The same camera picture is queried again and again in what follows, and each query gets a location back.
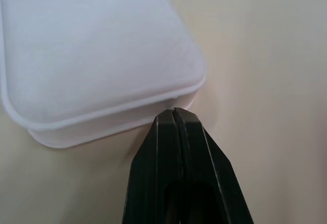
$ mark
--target white plastic container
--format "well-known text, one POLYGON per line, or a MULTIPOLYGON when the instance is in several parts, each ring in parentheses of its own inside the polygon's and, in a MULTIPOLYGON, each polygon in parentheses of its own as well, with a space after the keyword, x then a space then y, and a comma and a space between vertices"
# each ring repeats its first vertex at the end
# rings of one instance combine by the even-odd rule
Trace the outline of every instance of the white plastic container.
POLYGON ((3 104, 40 143, 74 146, 188 108, 205 80, 168 0, 1 0, 3 104))

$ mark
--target table surface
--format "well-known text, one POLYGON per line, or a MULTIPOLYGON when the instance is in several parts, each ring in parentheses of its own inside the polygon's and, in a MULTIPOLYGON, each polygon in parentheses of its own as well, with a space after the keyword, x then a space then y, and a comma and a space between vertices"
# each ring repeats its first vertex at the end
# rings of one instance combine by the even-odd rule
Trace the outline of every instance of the table surface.
MULTIPOLYGON (((191 111, 230 159, 255 223, 327 223, 326 0, 171 0, 204 53, 191 111)), ((121 223, 149 126, 68 150, 0 110, 0 223, 121 223)))

